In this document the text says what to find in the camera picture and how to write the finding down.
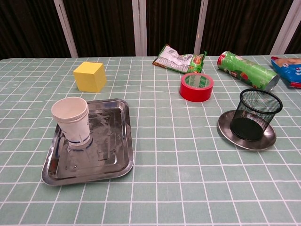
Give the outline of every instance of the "blue snack bag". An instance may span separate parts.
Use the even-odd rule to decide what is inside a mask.
[[[301,88],[301,59],[271,57],[276,72],[291,86]]]

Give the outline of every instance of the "round metal plate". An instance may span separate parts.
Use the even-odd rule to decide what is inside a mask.
[[[235,110],[223,113],[218,119],[218,127],[221,133],[232,143],[249,150],[264,150],[271,147],[276,141],[276,133],[271,125],[268,125],[260,140],[248,141],[238,138],[232,133],[230,123],[234,116]]]

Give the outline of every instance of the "potato chip can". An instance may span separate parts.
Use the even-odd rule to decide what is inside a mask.
[[[220,55],[217,66],[244,83],[266,91],[271,91],[280,78],[273,70],[269,70],[229,51],[225,51]]]

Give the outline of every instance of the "black mesh pen holder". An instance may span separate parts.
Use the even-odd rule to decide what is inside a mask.
[[[230,124],[231,131],[243,140],[262,138],[275,114],[282,110],[281,100],[261,89],[245,89]]]

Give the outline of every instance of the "metal tray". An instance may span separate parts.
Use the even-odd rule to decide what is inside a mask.
[[[232,133],[230,123],[235,114],[235,110],[223,113],[218,119],[218,127],[222,134],[232,143],[249,150],[265,150],[271,147],[276,141],[276,133],[271,125],[268,125],[261,139],[256,141],[243,140]]]
[[[57,125],[42,170],[51,186],[85,183],[127,174],[134,155],[128,104],[121,99],[90,101],[90,140],[71,147]]]

